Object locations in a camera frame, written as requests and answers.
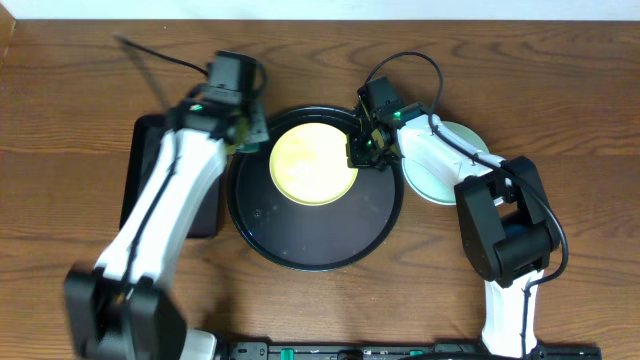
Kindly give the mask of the yellow plate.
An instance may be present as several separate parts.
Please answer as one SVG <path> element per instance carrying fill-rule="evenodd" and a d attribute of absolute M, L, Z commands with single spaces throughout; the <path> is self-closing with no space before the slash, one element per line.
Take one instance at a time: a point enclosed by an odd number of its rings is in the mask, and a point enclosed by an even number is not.
<path fill-rule="evenodd" d="M 358 170 L 347 165 L 347 136 L 324 123 L 287 130 L 271 150 L 269 173 L 287 199 L 305 206 L 338 200 L 354 185 Z"/>

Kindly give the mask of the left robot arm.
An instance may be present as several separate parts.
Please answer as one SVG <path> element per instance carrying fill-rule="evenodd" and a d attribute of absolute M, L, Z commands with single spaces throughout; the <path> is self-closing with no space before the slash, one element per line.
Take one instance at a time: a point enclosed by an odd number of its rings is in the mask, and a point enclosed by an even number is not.
<path fill-rule="evenodd" d="M 189 327 L 171 300 L 196 214 L 233 152 L 269 138 L 264 107 L 183 100 L 166 115 L 155 166 L 124 225 L 92 270 L 72 267 L 64 298 L 82 359 L 213 359 L 218 340 Z"/>

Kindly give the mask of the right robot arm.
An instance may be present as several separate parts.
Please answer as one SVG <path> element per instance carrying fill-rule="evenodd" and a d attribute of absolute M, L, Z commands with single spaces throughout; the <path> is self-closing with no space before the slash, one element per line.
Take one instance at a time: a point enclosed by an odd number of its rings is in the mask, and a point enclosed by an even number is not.
<path fill-rule="evenodd" d="M 453 190 L 464 252 L 485 282 L 482 342 L 493 355 L 529 357 L 538 344 L 537 289 L 563 273 L 545 270 L 552 252 L 567 249 L 536 166 L 474 146 L 421 103 L 360 103 L 355 115 L 361 130 L 347 141 L 350 166 L 413 162 Z"/>

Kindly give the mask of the mint plate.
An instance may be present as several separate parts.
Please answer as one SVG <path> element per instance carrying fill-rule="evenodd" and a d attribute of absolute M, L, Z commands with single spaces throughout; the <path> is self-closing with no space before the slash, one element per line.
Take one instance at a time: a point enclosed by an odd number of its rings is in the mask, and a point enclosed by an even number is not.
<path fill-rule="evenodd" d="M 482 138 L 470 128 L 449 121 L 444 121 L 444 124 L 476 148 L 484 152 L 489 151 Z M 420 164 L 403 159 L 402 169 L 409 186 L 422 198 L 438 205 L 454 206 L 456 204 L 453 186 L 443 184 Z"/>

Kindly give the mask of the green yellow sponge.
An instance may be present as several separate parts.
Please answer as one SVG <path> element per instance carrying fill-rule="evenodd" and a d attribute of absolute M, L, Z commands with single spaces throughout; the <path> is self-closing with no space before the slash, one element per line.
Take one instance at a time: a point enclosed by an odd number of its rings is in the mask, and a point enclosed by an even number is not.
<path fill-rule="evenodd" d="M 235 152 L 242 153 L 242 154 L 251 154 L 251 153 L 259 152 L 260 148 L 261 148 L 260 142 L 243 143 L 236 146 Z"/>

